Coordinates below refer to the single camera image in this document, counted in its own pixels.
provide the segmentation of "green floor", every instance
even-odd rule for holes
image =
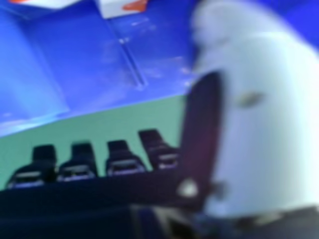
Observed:
[[[14,170],[30,162],[32,148],[41,144],[54,144],[61,164],[70,158],[73,142],[91,141],[99,173],[104,176],[108,157],[106,142],[126,139],[132,151],[141,156],[150,169],[138,130],[158,128],[168,143],[178,146],[182,115],[183,98],[174,97],[62,120],[0,138],[0,189]]]

